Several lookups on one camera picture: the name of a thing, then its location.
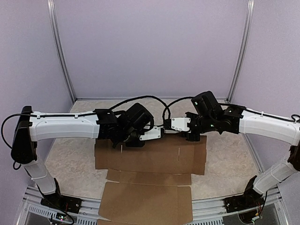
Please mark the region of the brown cardboard box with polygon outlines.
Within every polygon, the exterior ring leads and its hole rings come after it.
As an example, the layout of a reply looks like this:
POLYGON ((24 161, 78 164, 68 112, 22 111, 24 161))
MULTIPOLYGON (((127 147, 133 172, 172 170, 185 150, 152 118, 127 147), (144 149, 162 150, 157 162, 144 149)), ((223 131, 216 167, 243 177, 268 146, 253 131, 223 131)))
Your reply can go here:
POLYGON ((95 167, 107 170, 99 225, 183 225, 192 222, 191 176, 204 175, 207 138, 176 134, 142 148, 95 144, 95 167))

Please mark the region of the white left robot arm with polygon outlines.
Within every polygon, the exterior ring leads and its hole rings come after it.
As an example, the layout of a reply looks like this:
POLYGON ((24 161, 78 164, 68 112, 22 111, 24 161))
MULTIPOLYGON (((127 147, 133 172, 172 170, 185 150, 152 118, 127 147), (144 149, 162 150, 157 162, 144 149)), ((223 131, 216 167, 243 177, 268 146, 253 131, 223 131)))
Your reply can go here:
POLYGON ((42 194, 47 195, 48 202, 57 209, 65 205, 66 199, 59 193, 59 187, 45 164, 38 159, 38 141, 57 138, 107 139, 113 147, 119 143, 140 147, 147 140, 161 138, 161 130, 154 125, 152 114, 139 103, 119 113, 95 109, 53 114, 33 112, 30 106, 26 106, 19 117, 11 157, 24 166, 42 194))

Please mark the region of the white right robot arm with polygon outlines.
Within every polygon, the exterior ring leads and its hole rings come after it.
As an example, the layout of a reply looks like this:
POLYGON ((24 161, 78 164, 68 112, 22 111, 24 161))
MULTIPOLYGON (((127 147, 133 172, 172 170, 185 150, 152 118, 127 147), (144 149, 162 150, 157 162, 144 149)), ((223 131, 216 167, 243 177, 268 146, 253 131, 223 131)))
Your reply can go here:
POLYGON ((250 208, 258 195, 281 183, 300 170, 300 117, 280 117, 254 111, 241 105, 227 104, 223 109, 211 91, 191 98, 197 117, 191 127, 199 134, 216 131, 219 134, 260 135, 290 144, 290 154, 250 181, 250 188, 240 197, 240 204, 250 208))

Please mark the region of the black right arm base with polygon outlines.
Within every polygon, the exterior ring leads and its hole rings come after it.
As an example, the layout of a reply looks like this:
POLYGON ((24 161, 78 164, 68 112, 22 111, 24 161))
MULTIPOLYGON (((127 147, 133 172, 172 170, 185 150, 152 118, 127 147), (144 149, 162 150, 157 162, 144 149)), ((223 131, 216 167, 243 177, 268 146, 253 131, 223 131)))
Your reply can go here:
POLYGON ((227 213, 246 210, 264 204, 263 195, 253 189, 256 177, 254 176, 249 180, 243 194, 227 197, 223 200, 227 213))

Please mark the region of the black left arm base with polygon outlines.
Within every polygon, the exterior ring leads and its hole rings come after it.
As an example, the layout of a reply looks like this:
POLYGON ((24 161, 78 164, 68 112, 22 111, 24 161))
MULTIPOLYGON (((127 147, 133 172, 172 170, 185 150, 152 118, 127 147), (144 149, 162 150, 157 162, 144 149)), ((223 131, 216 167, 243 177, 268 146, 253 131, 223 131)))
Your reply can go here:
POLYGON ((43 197, 41 200, 41 204, 53 209, 60 210, 62 212, 71 212, 78 214, 81 207, 82 199, 62 195, 60 192, 59 184, 55 178, 54 182, 55 192, 53 194, 45 195, 43 192, 40 192, 43 197))

